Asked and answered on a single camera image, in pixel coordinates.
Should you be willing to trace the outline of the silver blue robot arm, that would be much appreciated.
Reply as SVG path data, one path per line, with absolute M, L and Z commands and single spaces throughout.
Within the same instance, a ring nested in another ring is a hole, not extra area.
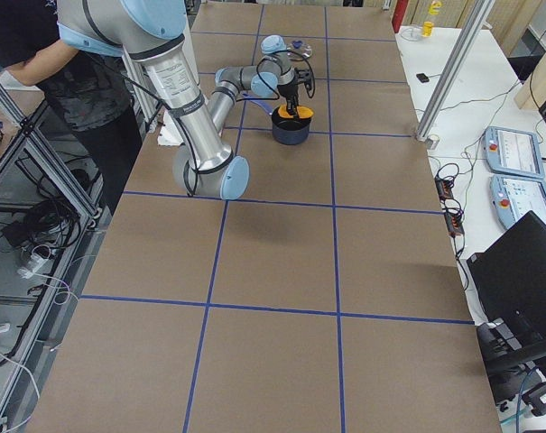
M 254 66 L 228 67 L 205 98 L 185 57 L 188 24 L 182 1 L 60 1 L 60 38 L 73 48 L 105 56 L 127 54 L 141 64 L 176 124 L 185 147 L 173 163 L 175 181 L 191 196 L 235 200 L 247 187 L 248 161 L 222 141 L 219 132 L 238 95 L 250 90 L 261 98 L 286 101 L 285 113 L 300 117 L 299 87 L 315 89 L 311 69 L 296 69 L 279 35 L 261 44 Z

